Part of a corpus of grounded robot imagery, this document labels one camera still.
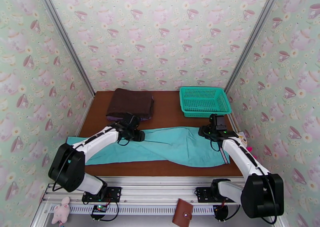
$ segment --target leather wallet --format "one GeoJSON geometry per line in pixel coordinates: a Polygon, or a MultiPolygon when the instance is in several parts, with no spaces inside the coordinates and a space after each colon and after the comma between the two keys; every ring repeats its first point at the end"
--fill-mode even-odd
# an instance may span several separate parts
{"type": "Polygon", "coordinates": [[[188,227],[192,219],[192,210],[192,204],[179,198],[172,222],[180,227],[188,227]]]}

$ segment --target teal basket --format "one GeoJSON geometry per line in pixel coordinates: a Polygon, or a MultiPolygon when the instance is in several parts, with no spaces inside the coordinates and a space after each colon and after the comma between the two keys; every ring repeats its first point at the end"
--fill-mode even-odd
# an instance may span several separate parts
{"type": "Polygon", "coordinates": [[[206,117],[231,113],[231,106],[222,88],[181,87],[180,105],[185,117],[206,117]]]}

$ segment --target teal cloth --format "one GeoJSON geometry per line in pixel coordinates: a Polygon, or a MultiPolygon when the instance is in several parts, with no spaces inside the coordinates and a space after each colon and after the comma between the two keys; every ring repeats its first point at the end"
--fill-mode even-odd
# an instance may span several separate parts
{"type": "MultiPolygon", "coordinates": [[[[96,153],[86,165],[108,163],[169,160],[191,167],[214,167],[223,165],[220,152],[211,149],[210,141],[198,135],[196,127],[173,127],[144,130],[146,137],[142,142],[130,141],[126,146],[112,143],[96,153]]],[[[85,138],[68,137],[67,143],[72,145],[85,138]]],[[[229,155],[225,152],[228,163],[229,155]]]]}

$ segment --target brown tabletop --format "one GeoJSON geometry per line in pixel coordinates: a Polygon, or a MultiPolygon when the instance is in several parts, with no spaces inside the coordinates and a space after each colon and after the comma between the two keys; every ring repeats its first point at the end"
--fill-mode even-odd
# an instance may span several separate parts
{"type": "MultiPolygon", "coordinates": [[[[151,120],[142,121],[139,129],[165,127],[200,127],[209,123],[208,118],[188,118],[180,107],[178,91],[154,91],[154,115],[151,120]]],[[[90,137],[110,122],[106,112],[113,92],[97,92],[83,124],[80,137],[90,137]]],[[[231,125],[226,116],[228,128],[231,125]]],[[[88,165],[86,172],[98,176],[242,176],[230,158],[230,164],[216,167],[197,168],[178,165],[169,161],[146,161],[88,165]]]]}

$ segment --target floral wallpaper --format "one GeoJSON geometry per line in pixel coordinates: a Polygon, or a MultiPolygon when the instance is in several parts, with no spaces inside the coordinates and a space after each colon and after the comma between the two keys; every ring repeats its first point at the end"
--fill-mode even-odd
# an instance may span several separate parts
{"type": "Polygon", "coordinates": [[[0,226],[25,227],[91,95],[41,1],[0,2],[0,226]]]}
{"type": "Polygon", "coordinates": [[[284,180],[290,225],[320,226],[320,0],[278,0],[228,94],[253,153],[284,180]]]}
{"type": "Polygon", "coordinates": [[[53,0],[95,90],[225,87],[266,0],[53,0]]]}

